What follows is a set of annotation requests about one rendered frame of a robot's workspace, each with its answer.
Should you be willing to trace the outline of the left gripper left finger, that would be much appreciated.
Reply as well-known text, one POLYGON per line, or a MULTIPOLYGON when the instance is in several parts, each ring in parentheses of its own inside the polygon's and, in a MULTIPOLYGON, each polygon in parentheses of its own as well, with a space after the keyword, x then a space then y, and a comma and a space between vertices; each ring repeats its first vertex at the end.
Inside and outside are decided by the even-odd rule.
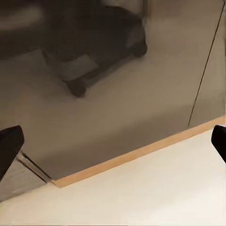
POLYGON ((24 134, 20 125, 0 130, 0 182, 23 145, 24 134))

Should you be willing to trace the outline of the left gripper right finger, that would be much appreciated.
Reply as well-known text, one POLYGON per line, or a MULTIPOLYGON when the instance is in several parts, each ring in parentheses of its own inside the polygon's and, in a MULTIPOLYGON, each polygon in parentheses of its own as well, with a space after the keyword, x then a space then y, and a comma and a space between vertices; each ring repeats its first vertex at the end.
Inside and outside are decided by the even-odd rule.
POLYGON ((211 142, 226 163, 226 127, 216 125, 212 133, 211 142))

